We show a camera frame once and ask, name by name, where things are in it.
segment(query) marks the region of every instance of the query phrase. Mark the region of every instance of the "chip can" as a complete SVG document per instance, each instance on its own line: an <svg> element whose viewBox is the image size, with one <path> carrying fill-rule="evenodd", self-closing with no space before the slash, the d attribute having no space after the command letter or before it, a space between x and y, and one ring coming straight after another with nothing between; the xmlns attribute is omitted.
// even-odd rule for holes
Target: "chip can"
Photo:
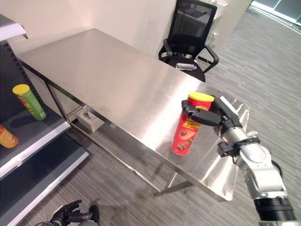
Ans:
<svg viewBox="0 0 301 226"><path fill-rule="evenodd" d="M26 84L20 84L13 88L13 93L17 95L22 104L33 115L36 120L43 120L46 118L46 113L29 86Z"/></svg>
<svg viewBox="0 0 301 226"><path fill-rule="evenodd" d="M12 148L18 144L18 138L12 135L4 126L0 125L0 144Z"/></svg>
<svg viewBox="0 0 301 226"><path fill-rule="evenodd" d="M196 108L209 110L214 97L205 93L191 92L188 102ZM178 155L187 155L194 139L198 135L201 124L188 118L182 111L170 149Z"/></svg>

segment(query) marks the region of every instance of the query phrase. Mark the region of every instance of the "shelf edge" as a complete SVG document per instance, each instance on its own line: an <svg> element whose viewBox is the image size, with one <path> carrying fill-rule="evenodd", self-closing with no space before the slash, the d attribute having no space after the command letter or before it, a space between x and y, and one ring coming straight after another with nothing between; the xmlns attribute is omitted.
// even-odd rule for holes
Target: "shelf edge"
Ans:
<svg viewBox="0 0 301 226"><path fill-rule="evenodd" d="M18 224L36 205L39 204L56 186L58 186L62 180L64 180L79 164L81 164L89 154L83 153L68 169L66 169L57 179L55 179L48 187L41 192L24 210L22 210L7 226L15 226Z"/></svg>
<svg viewBox="0 0 301 226"><path fill-rule="evenodd" d="M45 144L50 142L52 139L60 135L65 130L69 129L71 126L68 122L64 122L58 127L56 127L54 130L49 132L44 137L37 140L35 143L30 145L28 148L24 149L21 153L13 157L11 160L9 160L7 163L5 163L0 168L0 179L2 179L5 175L7 175L9 172L14 170L15 168L21 166L23 164L23 161L25 161L27 158L29 158L31 155L33 155L37 150L39 150L41 147L43 147Z"/></svg>

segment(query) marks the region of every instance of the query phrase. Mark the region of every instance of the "chair armrest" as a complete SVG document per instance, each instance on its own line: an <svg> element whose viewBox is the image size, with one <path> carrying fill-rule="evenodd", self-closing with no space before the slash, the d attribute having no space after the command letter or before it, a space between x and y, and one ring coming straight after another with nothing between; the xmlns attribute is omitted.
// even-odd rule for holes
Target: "chair armrest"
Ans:
<svg viewBox="0 0 301 226"><path fill-rule="evenodd" d="M217 56L217 54L209 46L205 46L205 49L207 49L208 53L213 57L213 62L210 62L210 61L198 56L198 59L200 59L202 61L205 61L205 62L210 64L209 67L207 67L203 71L204 73L208 72L211 68L216 66L218 64L218 62L220 61L220 58Z"/></svg>
<svg viewBox="0 0 301 226"><path fill-rule="evenodd" d="M171 51L171 48L168 44L167 39L163 40L163 46L167 52L167 56L166 56L166 60L165 60L165 62L167 63L167 61L169 61L171 59L171 57L173 56L173 52Z"/></svg>

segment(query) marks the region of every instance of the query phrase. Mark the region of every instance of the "red chip can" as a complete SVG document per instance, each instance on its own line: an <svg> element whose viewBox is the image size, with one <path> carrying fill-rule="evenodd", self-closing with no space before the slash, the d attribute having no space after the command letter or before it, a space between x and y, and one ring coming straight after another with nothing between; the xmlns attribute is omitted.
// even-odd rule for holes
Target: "red chip can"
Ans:
<svg viewBox="0 0 301 226"><path fill-rule="evenodd" d="M188 102L196 108L209 110L214 97L205 93L191 92L188 95ZM201 124L188 118L182 112L177 129L174 134L170 149L178 155L187 155L194 139L198 135Z"/></svg>

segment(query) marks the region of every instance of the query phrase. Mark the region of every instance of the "yellow lid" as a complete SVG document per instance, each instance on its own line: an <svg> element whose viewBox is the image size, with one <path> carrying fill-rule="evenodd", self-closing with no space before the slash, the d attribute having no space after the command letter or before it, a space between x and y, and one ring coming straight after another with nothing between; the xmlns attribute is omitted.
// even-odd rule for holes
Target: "yellow lid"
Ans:
<svg viewBox="0 0 301 226"><path fill-rule="evenodd" d="M29 86L26 84L20 84L13 87L13 93L16 95L22 95L30 90Z"/></svg>
<svg viewBox="0 0 301 226"><path fill-rule="evenodd" d="M204 102L213 102L214 97L208 95L206 93L199 93L199 92L190 92L188 95L189 98L197 101L204 101Z"/></svg>

